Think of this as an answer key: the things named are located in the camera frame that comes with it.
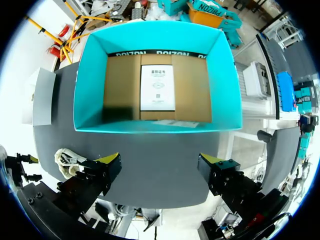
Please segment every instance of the screw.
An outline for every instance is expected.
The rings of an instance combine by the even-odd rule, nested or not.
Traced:
[[[42,192],[38,192],[36,195],[35,195],[35,197],[37,198],[37,199],[40,199],[40,198],[42,198],[44,196],[44,194],[42,193]]]
[[[32,205],[34,204],[35,200],[32,197],[28,198],[28,204]]]

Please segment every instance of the orange box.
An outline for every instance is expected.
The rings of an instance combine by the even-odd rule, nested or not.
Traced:
[[[187,4],[189,6],[190,21],[194,24],[201,24],[217,29],[224,19],[222,16],[195,10],[190,2],[188,2]]]

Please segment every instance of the black tape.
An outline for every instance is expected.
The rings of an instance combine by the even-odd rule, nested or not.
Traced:
[[[117,56],[130,56],[130,55],[144,55],[144,54],[159,54],[159,55],[181,55],[190,56],[200,59],[205,59],[207,54],[202,54],[192,51],[179,51],[179,50],[164,50],[164,49],[145,49],[145,50],[135,50],[135,51],[119,51],[114,53],[109,53],[108,57]]]

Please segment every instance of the yellow tripod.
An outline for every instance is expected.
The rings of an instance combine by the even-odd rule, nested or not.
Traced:
[[[80,29],[87,21],[89,21],[90,19],[95,19],[95,20],[101,20],[101,21],[105,21],[105,22],[111,22],[112,20],[110,19],[106,19],[106,18],[102,18],[102,17],[95,17],[95,16],[82,16],[82,15],[78,15],[76,13],[76,11],[70,6],[70,4],[66,1],[66,0],[62,0],[64,2],[64,4],[70,9],[70,11],[76,16],[73,27],[72,27],[72,31],[71,31],[71,36],[70,38],[65,41],[62,42],[59,38],[53,36],[50,32],[48,32],[46,29],[44,29],[42,26],[40,26],[38,23],[36,23],[34,20],[32,20],[30,17],[26,16],[26,19],[32,23],[33,25],[35,25],[37,28],[40,29],[41,32],[43,32],[44,34],[48,35],[50,38],[52,38],[55,42],[57,42],[58,44],[60,44],[60,62],[62,62],[63,57],[65,55],[65,57],[67,58],[68,62],[70,64],[72,64],[72,61],[68,55],[68,52],[73,53],[74,51],[71,49],[71,43],[74,40],[80,39],[82,37],[88,36],[90,33],[87,34],[83,34],[81,36],[77,36],[77,37],[73,37],[75,30],[76,30],[76,25],[77,22],[80,21],[81,25],[78,27],[78,29]]]

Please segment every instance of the white label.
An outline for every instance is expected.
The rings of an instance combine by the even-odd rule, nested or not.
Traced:
[[[176,120],[159,120],[159,121],[154,121],[153,123],[159,124],[159,125],[185,127],[185,128],[195,128],[199,124],[199,122],[194,122],[194,121],[176,121]]]
[[[172,65],[143,65],[141,67],[140,110],[176,110]]]
[[[314,88],[313,88],[313,87],[310,87],[310,89],[311,89],[312,98],[314,99],[314,98],[315,98],[315,91],[314,91]]]

